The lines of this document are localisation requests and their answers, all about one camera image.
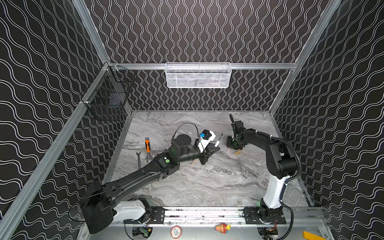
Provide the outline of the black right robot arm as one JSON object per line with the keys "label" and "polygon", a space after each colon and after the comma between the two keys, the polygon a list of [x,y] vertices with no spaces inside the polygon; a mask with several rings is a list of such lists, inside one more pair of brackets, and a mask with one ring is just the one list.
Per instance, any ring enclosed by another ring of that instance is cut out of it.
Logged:
{"label": "black right robot arm", "polygon": [[283,203],[287,184],[300,177],[302,165],[299,154],[291,142],[255,129],[247,129],[242,121],[230,115],[233,136],[227,138],[227,147],[242,150],[247,145],[256,146],[266,153],[266,166],[270,179],[266,194],[261,199],[257,219],[262,223],[284,223]]}

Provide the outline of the thin pink pen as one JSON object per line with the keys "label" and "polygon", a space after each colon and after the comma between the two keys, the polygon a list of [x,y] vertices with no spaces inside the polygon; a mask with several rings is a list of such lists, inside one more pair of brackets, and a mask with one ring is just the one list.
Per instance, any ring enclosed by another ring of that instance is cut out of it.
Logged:
{"label": "thin pink pen", "polygon": [[223,137],[223,133],[220,134],[220,136],[219,136],[219,138],[218,138],[218,140],[217,140],[217,142],[216,142],[216,144],[215,144],[215,147],[218,147],[218,146],[219,146],[222,137]]}

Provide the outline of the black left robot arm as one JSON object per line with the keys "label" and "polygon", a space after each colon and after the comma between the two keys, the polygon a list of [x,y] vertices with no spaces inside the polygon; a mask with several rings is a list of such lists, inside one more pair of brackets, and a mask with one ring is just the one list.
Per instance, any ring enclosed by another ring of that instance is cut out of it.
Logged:
{"label": "black left robot arm", "polygon": [[172,139],[171,146],[157,154],[141,169],[118,180],[105,184],[92,183],[80,207],[90,234],[97,234],[107,228],[118,212],[118,204],[143,187],[162,180],[180,169],[180,164],[199,160],[205,164],[209,157],[220,150],[213,144],[216,135],[204,130],[195,141],[185,134]]}

